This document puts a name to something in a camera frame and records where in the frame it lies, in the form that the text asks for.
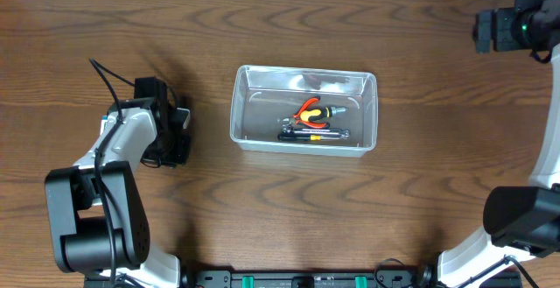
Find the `black handle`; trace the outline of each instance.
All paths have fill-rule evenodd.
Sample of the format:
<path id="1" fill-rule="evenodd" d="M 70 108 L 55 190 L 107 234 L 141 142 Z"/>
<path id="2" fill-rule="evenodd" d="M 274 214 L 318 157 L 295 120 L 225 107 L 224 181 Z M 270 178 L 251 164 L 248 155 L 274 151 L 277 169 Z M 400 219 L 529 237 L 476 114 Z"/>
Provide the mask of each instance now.
<path id="1" fill-rule="evenodd" d="M 312 140 L 311 135 L 298 135 L 292 133 L 282 133 L 278 134 L 278 140 L 280 141 L 310 141 Z"/>

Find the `black base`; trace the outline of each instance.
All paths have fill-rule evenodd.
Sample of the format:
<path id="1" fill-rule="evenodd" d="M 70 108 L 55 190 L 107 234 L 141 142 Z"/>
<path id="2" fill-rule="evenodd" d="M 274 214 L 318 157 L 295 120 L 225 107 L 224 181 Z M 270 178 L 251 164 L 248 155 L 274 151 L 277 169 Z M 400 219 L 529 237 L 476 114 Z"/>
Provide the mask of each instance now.
<path id="1" fill-rule="evenodd" d="M 388 288 L 413 288 L 412 270 L 379 270 L 379 280 Z M 480 288 L 522 288 L 517 271 L 503 271 L 484 282 Z M 86 277 L 84 288 L 111 288 L 107 277 Z M 195 274 L 194 280 L 184 280 L 181 288 L 382 288 L 371 272 L 230 272 L 207 270 Z"/>

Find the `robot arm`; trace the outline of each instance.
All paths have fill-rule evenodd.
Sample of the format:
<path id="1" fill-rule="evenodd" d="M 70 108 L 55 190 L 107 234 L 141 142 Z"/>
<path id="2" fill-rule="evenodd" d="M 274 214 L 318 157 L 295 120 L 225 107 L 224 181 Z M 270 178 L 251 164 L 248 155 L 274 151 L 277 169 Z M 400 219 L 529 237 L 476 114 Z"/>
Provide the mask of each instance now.
<path id="1" fill-rule="evenodd" d="M 542 150 L 528 187 L 497 187 L 486 201 L 484 227 L 437 261 L 437 280 L 449 287 L 479 287 L 506 269 L 560 250 L 560 0 L 515 0 L 515 8 L 477 16 L 477 51 L 526 49 L 552 63 L 552 99 Z M 548 49 L 541 60 L 537 51 Z"/>
<path id="2" fill-rule="evenodd" d="M 551 189 L 560 183 L 560 45 L 552 50 L 552 100 L 541 154 L 529 177 L 531 186 Z"/>
<path id="3" fill-rule="evenodd" d="M 156 166 L 186 162 L 190 112 L 169 104 L 167 86 L 156 78 L 136 79 L 133 86 L 135 98 L 119 102 L 122 122 L 117 122 L 119 112 L 114 104 L 87 154 L 70 168 L 51 171 L 45 179 L 55 261 L 64 272 L 98 278 L 86 280 L 92 286 L 111 273 L 112 239 L 104 217 L 79 215 L 81 210 L 102 204 L 99 185 L 95 184 L 95 154 L 100 153 L 115 239 L 116 275 L 127 274 L 145 286 L 176 288 L 179 259 L 151 243 L 133 173 L 141 161 Z"/>

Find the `screwdriver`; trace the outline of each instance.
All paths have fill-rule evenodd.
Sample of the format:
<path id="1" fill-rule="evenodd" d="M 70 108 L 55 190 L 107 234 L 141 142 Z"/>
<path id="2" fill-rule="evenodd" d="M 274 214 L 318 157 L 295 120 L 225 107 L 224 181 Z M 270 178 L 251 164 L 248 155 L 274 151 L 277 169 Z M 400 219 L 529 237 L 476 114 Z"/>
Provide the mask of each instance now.
<path id="1" fill-rule="evenodd" d="M 346 111 L 347 111 L 346 108 L 326 107 L 322 109 L 305 110 L 301 112 L 301 115 L 299 117 L 304 122 L 313 122 L 313 121 L 318 121 L 322 118 L 335 116 L 339 113 L 344 113 Z"/>
<path id="2" fill-rule="evenodd" d="M 278 134 L 278 140 L 280 141 L 320 141 L 320 140 L 339 140 L 340 137 L 323 136 L 323 135 L 313 135 L 313 134 Z"/>
<path id="3" fill-rule="evenodd" d="M 315 129 L 304 129 L 304 128 L 293 128 L 291 125 L 282 126 L 282 132 L 286 134 L 296 134 L 296 135 L 321 135 L 329 137 L 341 137 L 342 139 L 347 139 L 350 137 L 350 130 L 315 130 Z"/>

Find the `wooden table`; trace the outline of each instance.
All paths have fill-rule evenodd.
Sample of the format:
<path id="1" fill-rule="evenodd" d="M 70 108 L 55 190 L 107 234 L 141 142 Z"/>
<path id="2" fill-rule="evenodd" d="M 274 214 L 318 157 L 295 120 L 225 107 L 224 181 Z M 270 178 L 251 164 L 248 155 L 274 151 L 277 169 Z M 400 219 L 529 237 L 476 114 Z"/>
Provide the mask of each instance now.
<path id="1" fill-rule="evenodd" d="M 541 149 L 550 66 L 478 55 L 471 40 L 477 11 L 512 2 L 0 0 L 0 285 L 81 285 L 53 261 L 43 182 L 87 151 L 112 102 L 88 57 L 189 98 L 187 165 L 136 173 L 164 250 L 302 270 L 417 264 L 454 247 L 492 188 L 527 184 Z M 228 128 L 243 64 L 374 73 L 377 146 L 363 158 L 242 151 Z M 559 263 L 526 265 L 552 287 Z"/>

